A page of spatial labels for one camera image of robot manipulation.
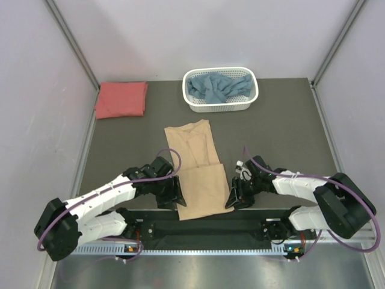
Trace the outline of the beige t shirt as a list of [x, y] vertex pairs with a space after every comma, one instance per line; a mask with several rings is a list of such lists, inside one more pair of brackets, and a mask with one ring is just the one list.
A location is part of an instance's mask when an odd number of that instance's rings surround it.
[[164, 129], [168, 147], [176, 150], [181, 160], [178, 177], [186, 206], [178, 205], [179, 220], [192, 220], [232, 212], [226, 209], [230, 190], [224, 165], [221, 164], [208, 120]]

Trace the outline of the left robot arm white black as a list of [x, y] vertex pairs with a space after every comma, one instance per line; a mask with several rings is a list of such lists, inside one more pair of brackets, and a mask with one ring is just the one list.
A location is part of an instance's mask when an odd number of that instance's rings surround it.
[[163, 157], [150, 164], [131, 167], [107, 184], [74, 199], [49, 201], [34, 234], [37, 249], [60, 261], [79, 246], [104, 238], [131, 238], [137, 221], [119, 204], [142, 195], [155, 196], [158, 208], [173, 210], [186, 206], [178, 170]]

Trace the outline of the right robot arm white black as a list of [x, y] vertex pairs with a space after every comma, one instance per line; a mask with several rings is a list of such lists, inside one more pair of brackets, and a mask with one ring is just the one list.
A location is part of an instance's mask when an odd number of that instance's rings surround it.
[[295, 238], [305, 230], [329, 230], [349, 239], [366, 225], [377, 211], [365, 194], [344, 173], [315, 177], [287, 169], [271, 169], [256, 155], [238, 161], [226, 208], [240, 210], [255, 203], [261, 192], [292, 196], [312, 202], [312, 207], [295, 205], [281, 222], [285, 237]]

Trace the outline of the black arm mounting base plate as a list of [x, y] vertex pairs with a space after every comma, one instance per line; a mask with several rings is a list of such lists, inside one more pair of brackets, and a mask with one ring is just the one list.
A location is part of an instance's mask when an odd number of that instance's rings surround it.
[[132, 210], [134, 238], [145, 249], [266, 249], [283, 241], [314, 240], [310, 230], [295, 231], [285, 210], [235, 210], [193, 220], [179, 220], [177, 211]]

